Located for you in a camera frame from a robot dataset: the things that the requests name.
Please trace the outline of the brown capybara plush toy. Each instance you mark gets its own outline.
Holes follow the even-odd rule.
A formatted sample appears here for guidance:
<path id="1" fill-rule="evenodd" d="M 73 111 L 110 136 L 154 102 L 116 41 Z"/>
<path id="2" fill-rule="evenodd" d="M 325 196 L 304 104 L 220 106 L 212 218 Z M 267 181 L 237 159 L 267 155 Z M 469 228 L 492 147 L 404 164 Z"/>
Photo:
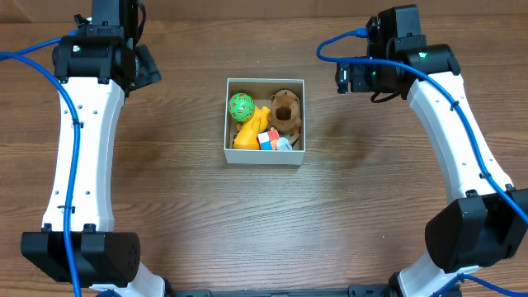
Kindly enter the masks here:
<path id="1" fill-rule="evenodd" d="M 302 127 L 299 98 L 288 89 L 271 96 L 271 112 L 267 116 L 268 129 L 274 128 L 282 134 L 299 133 Z"/>

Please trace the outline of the white round wooden-handled tool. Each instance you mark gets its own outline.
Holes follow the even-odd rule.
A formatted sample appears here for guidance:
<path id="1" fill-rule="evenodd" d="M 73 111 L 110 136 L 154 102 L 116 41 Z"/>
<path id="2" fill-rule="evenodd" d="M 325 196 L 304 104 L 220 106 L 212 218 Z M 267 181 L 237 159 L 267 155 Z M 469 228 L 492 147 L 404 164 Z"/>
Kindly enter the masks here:
<path id="1" fill-rule="evenodd" d="M 289 137 L 280 137 L 276 142 L 277 151 L 292 151 L 294 145 L 299 140 L 300 134 L 295 133 Z"/>

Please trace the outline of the green patterned ball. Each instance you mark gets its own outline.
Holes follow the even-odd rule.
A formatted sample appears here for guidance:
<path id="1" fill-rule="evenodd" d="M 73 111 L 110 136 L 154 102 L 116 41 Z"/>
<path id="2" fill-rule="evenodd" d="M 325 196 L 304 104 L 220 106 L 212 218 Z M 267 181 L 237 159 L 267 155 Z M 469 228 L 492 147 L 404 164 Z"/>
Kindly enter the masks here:
<path id="1" fill-rule="evenodd" d="M 252 97 L 243 92 L 232 95 L 228 102 L 228 112 L 238 122 L 250 120 L 254 115 L 255 107 Z"/>

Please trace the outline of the colourful puzzle cube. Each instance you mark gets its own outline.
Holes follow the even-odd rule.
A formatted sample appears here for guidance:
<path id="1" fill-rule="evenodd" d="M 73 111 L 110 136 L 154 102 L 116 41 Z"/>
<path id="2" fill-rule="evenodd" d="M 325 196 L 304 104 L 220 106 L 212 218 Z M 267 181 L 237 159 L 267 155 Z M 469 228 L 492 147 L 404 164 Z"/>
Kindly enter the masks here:
<path id="1" fill-rule="evenodd" d="M 276 150 L 280 135 L 277 130 L 268 130 L 257 135 L 260 150 Z"/>

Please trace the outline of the yellow rubber dolphin toy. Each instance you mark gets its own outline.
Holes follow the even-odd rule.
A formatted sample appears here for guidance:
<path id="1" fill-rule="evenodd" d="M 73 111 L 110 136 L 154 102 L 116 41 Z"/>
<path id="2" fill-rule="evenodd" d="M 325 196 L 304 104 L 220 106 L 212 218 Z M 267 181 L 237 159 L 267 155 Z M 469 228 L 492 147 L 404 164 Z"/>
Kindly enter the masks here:
<path id="1" fill-rule="evenodd" d="M 257 136 L 268 126 L 269 107 L 257 107 L 252 118 L 244 123 L 237 123 L 237 134 L 233 137 L 234 149 L 258 150 L 260 144 Z"/>

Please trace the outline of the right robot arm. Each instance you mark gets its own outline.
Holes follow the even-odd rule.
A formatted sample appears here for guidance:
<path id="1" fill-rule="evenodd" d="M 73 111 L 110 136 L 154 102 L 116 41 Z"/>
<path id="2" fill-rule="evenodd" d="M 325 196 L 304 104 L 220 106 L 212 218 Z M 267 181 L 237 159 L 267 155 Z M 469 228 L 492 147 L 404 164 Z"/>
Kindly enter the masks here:
<path id="1" fill-rule="evenodd" d="M 425 227 L 426 251 L 394 273 L 386 296 L 457 296 L 457 283 L 513 257 L 527 230 L 527 193 L 497 164 L 472 114 L 450 46 L 429 45 L 414 5 L 355 31 L 363 57 L 337 62 L 337 90 L 374 102 L 402 97 L 422 122 L 445 179 L 446 207 Z"/>

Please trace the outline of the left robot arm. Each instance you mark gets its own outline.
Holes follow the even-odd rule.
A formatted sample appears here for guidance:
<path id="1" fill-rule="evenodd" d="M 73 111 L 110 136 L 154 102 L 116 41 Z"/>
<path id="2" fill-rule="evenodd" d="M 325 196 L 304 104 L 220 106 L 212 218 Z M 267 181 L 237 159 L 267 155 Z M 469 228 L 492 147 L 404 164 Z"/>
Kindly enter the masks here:
<path id="1" fill-rule="evenodd" d="M 111 203 L 116 126 L 127 96 L 160 72 L 139 43 L 139 1 L 95 1 L 90 18 L 53 43 L 61 120 L 54 184 L 40 230 L 25 232 L 21 253 L 47 276 L 101 296 L 167 296 L 167 282 L 140 259 L 139 237 L 118 232 Z"/>

